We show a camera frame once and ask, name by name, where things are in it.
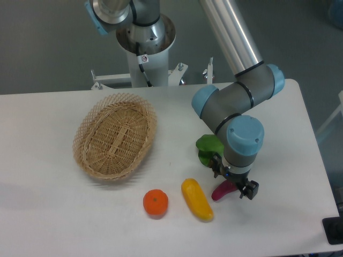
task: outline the orange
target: orange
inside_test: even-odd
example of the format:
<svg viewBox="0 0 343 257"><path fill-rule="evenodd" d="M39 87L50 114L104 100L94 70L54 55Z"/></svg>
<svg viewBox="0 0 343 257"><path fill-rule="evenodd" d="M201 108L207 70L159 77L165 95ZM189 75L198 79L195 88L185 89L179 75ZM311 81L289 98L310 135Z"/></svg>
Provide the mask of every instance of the orange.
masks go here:
<svg viewBox="0 0 343 257"><path fill-rule="evenodd" d="M160 189L150 190L143 198L143 206L150 215L162 215L168 208L168 197Z"/></svg>

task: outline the black cable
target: black cable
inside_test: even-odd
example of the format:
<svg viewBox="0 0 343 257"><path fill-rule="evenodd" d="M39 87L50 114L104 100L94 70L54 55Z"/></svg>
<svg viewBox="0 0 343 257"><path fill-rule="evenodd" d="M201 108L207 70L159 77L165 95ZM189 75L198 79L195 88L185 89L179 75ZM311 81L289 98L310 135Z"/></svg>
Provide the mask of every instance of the black cable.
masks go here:
<svg viewBox="0 0 343 257"><path fill-rule="evenodd" d="M136 56L137 57L139 56L139 43L138 42L136 42ZM145 80L146 80L148 87L153 87L153 85L151 84L151 82L150 82L150 80L149 80L149 78L148 78L148 76L147 76L147 74L143 68L143 64L138 64L138 66L139 66L140 71L143 73L143 75L145 77Z"/></svg>

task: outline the green pepper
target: green pepper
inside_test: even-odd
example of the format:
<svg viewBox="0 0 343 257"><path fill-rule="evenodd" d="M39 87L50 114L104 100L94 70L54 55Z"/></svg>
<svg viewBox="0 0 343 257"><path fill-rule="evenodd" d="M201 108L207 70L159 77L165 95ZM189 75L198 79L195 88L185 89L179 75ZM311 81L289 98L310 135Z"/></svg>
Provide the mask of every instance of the green pepper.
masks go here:
<svg viewBox="0 0 343 257"><path fill-rule="evenodd" d="M195 145L199 149L199 160L204 166L208 166L210 159L215 153L223 156L224 145L215 135L203 135L197 140Z"/></svg>

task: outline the silver metal tube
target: silver metal tube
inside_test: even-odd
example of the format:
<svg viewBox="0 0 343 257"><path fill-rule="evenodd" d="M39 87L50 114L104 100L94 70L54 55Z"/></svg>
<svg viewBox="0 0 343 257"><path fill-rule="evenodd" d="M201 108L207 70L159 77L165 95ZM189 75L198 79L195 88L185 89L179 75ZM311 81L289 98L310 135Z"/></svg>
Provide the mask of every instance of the silver metal tube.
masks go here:
<svg viewBox="0 0 343 257"><path fill-rule="evenodd" d="M114 11L122 11L130 3L130 0L102 0L102 6Z"/></svg>
<svg viewBox="0 0 343 257"><path fill-rule="evenodd" d="M126 19L130 11L130 0L93 0L96 15L108 24L118 24Z"/></svg>
<svg viewBox="0 0 343 257"><path fill-rule="evenodd" d="M262 61L234 0L199 0L234 74Z"/></svg>

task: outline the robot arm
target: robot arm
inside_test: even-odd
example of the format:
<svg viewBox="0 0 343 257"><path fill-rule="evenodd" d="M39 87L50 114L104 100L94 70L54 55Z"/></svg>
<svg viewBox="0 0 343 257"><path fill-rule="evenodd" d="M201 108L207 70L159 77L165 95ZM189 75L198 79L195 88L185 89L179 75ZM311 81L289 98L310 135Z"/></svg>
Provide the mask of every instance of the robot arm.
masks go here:
<svg viewBox="0 0 343 257"><path fill-rule="evenodd" d="M234 0L200 0L219 45L237 82L218 90L213 85L192 99L198 116L224 145L224 156L210 162L214 176L234 182L241 197L250 200L258 183L247 176L260 150L264 129L258 119L241 115L281 91L284 75L275 65L265 65Z"/></svg>
<svg viewBox="0 0 343 257"><path fill-rule="evenodd" d="M264 129L258 119L242 114L281 91L284 75L275 65L264 64L234 0L199 2L237 82L222 90L213 85L200 89L192 106L224 145L223 158L215 155L210 162L214 176L234 182L241 197L251 200L258 183L249 181L248 174L262 146ZM129 31L135 38L131 34L129 41L148 54L154 53L152 44L158 46L164 40L163 24L157 25L158 0L93 0L90 4L106 26L116 29L131 24Z"/></svg>

